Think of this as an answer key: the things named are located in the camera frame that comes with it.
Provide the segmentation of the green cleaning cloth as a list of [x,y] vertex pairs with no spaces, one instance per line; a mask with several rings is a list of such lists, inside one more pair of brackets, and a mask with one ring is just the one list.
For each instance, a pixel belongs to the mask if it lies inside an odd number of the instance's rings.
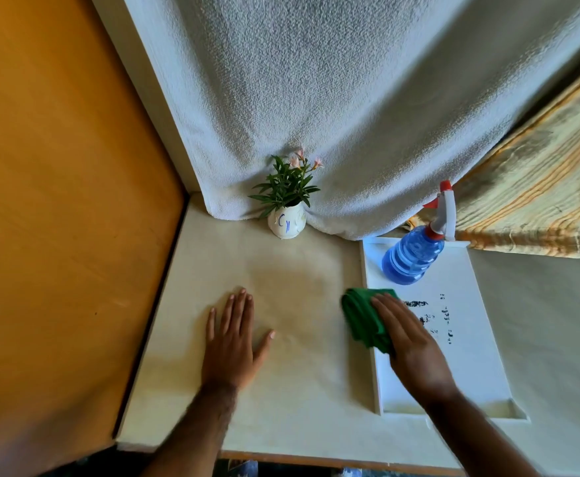
[[393,289],[349,288],[340,298],[343,316],[355,341],[394,357],[389,332],[371,302],[376,294],[397,297]]

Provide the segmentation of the blue spray bottle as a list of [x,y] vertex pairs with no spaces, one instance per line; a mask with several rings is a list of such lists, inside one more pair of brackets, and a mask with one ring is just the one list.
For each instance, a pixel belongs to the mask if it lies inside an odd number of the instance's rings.
[[452,183],[441,181],[436,198],[423,207],[434,209],[435,218],[407,233],[381,261],[383,274],[400,286],[421,280],[445,243],[455,240],[457,209]]

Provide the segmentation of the green plant with pink flowers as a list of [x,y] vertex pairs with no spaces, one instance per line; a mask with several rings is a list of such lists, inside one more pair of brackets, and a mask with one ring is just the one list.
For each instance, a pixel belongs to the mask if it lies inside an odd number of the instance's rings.
[[286,156],[272,154],[270,160],[272,173],[263,183],[253,187],[257,194],[249,195],[250,199],[262,205],[259,218],[267,218],[283,208],[299,205],[310,208],[311,194],[320,191],[311,181],[314,172],[324,167],[322,158],[310,161],[303,149],[297,149]]

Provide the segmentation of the yellow striped cloth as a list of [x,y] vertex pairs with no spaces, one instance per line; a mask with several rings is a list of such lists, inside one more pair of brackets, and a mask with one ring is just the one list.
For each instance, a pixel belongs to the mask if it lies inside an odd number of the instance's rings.
[[470,248],[580,258],[580,77],[453,191]]

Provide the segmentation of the person's right hand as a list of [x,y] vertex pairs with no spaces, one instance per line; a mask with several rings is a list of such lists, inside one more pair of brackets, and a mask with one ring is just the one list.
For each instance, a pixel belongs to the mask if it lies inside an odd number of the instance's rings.
[[463,399],[445,356],[431,335],[429,342],[393,344],[393,347],[396,354],[390,358],[391,367],[422,408]]

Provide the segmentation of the person's left hand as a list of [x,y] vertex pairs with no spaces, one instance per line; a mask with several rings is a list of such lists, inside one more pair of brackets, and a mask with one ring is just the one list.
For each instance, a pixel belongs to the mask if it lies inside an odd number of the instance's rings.
[[253,343],[254,298],[248,292],[241,324],[242,337],[232,334],[232,307],[238,293],[239,291],[228,296],[221,312],[216,310],[215,338],[205,346],[201,370],[202,385],[229,385],[240,391],[253,380],[261,368],[253,365],[253,351],[262,338],[256,345]]

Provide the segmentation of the white terry towel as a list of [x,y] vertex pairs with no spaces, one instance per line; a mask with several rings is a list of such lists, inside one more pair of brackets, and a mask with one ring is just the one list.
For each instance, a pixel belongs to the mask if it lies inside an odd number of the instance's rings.
[[358,240],[457,182],[580,52],[580,0],[125,0],[207,212],[320,158],[308,223]]

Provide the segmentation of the white ceramic vase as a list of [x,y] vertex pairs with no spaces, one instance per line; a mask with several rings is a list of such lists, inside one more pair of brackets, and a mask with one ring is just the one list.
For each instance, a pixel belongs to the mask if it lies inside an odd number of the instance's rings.
[[282,240],[297,237],[307,224],[305,205],[302,201],[290,207],[281,207],[270,212],[267,216],[268,227],[271,232]]

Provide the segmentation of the orange wooden panel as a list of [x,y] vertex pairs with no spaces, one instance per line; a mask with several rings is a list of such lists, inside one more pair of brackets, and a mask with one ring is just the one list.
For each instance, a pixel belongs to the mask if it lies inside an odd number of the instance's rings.
[[0,477],[111,445],[183,203],[91,0],[0,0]]

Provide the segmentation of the white rectangular board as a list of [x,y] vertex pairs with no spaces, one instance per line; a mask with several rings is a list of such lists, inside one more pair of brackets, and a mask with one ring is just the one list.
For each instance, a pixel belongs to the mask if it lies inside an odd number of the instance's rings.
[[365,287],[396,292],[438,343],[459,389],[495,424],[529,424],[512,396],[467,243],[447,242],[421,280],[400,286],[381,267],[382,257],[398,241],[361,241]]

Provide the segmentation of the person's left forearm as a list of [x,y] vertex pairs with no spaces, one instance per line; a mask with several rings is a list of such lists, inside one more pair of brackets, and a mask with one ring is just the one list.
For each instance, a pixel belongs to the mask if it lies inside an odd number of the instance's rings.
[[226,382],[203,384],[139,477],[213,477],[237,395]]

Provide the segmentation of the person's right forearm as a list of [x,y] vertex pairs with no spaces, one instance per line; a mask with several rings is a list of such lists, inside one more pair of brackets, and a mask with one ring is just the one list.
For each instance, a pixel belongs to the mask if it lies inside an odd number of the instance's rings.
[[541,477],[460,391],[426,398],[421,405],[468,477]]

